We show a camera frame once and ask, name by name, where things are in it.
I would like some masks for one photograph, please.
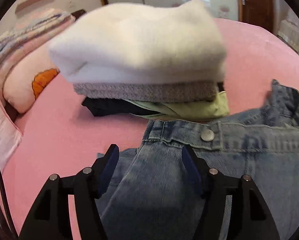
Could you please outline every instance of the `folded white clothing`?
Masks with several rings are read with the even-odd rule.
[[[49,54],[71,83],[219,82],[225,75],[222,36],[201,0],[104,6],[55,37]]]

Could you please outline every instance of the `jeans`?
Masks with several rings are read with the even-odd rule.
[[[213,131],[212,141],[201,139],[203,129]],[[281,240],[291,237],[299,226],[299,93],[273,80],[259,109],[207,124],[150,120],[141,146],[120,153],[108,191],[96,201],[109,240],[192,239],[204,200],[187,180],[185,144],[225,175],[251,175]],[[220,239],[230,210],[228,197]]]

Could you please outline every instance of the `light green garment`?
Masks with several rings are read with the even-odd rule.
[[[212,102],[151,103],[131,100],[126,101],[144,109],[161,113],[141,115],[141,117],[147,119],[159,119],[163,121],[183,119],[199,122],[224,117],[229,114],[226,91],[219,92],[216,99]]]

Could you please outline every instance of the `pink bed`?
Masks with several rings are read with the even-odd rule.
[[[228,51],[225,90],[231,114],[260,107],[273,78],[299,90],[299,56],[292,49],[260,27],[216,21]],[[111,143],[120,150],[141,143],[147,120],[128,114],[93,117],[82,100],[58,75],[15,122],[24,137],[3,177],[18,232],[50,174],[76,174]],[[70,212],[74,239],[80,239],[72,198]]]

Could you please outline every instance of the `wooden door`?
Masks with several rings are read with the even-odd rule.
[[[241,0],[242,21],[273,32],[273,0]]]

